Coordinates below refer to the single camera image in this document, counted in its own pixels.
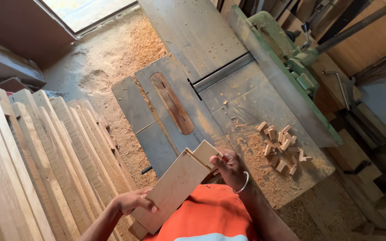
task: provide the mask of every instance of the orange shirt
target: orange shirt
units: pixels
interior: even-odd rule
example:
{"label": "orange shirt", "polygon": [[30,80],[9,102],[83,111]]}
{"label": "orange shirt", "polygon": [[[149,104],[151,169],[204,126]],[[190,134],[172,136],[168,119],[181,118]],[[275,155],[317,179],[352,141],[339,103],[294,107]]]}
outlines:
{"label": "orange shirt", "polygon": [[199,185],[159,232],[144,241],[259,240],[250,215],[228,185]]}

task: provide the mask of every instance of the hand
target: hand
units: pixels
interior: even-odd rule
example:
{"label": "hand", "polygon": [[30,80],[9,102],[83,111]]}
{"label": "hand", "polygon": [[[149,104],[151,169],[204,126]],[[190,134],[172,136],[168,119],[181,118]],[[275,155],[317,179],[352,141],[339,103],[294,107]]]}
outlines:
{"label": "hand", "polygon": [[247,178],[236,156],[236,152],[221,148],[216,149],[223,154],[223,157],[211,156],[209,162],[220,170],[222,178],[229,187],[239,191],[244,186]]}
{"label": "hand", "polygon": [[114,200],[117,205],[117,210],[123,215],[129,215],[136,207],[141,206],[151,213],[157,212],[157,207],[154,203],[145,198],[150,190],[151,187],[146,187],[116,196]]}

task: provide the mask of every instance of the metal bracelet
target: metal bracelet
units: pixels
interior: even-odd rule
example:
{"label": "metal bracelet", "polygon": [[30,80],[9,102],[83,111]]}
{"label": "metal bracelet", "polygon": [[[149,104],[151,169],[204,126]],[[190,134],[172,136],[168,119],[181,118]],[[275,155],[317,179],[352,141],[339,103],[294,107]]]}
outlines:
{"label": "metal bracelet", "polygon": [[250,181],[250,174],[248,172],[244,172],[244,174],[247,176],[247,181],[245,182],[244,186],[239,191],[235,191],[235,189],[232,189],[234,194],[238,194],[238,193],[242,192],[245,189],[245,187],[247,186],[248,182]]}

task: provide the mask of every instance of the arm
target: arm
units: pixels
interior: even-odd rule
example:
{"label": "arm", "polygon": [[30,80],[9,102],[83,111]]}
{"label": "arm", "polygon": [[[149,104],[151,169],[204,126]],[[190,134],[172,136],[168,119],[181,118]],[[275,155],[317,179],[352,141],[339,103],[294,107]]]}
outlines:
{"label": "arm", "polygon": [[137,206],[155,213],[157,207],[144,198],[150,190],[148,187],[116,196],[78,241],[108,240],[121,216],[131,214]]}
{"label": "arm", "polygon": [[[244,169],[241,167],[236,153],[220,148],[218,148],[218,151],[223,154],[223,158],[213,156],[210,158],[211,164],[218,167],[227,185],[236,191],[240,190],[247,178],[244,175]],[[299,240],[287,224],[273,211],[264,195],[260,193],[260,190],[251,181],[239,193],[239,198],[244,203],[256,230],[263,240]]]}

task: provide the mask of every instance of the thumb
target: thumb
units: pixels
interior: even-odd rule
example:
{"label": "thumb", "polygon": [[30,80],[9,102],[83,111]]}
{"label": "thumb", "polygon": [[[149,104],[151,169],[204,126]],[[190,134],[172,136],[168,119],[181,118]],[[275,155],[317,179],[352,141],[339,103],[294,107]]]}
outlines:
{"label": "thumb", "polygon": [[142,196],[140,198],[138,198],[137,204],[138,204],[138,206],[141,206],[141,207],[147,209],[152,214],[157,212],[157,207],[153,204],[153,202],[148,200],[148,199],[143,198]]}
{"label": "thumb", "polygon": [[227,170],[226,162],[218,156],[211,156],[211,158],[209,158],[209,162],[215,167],[217,167],[220,171]]}

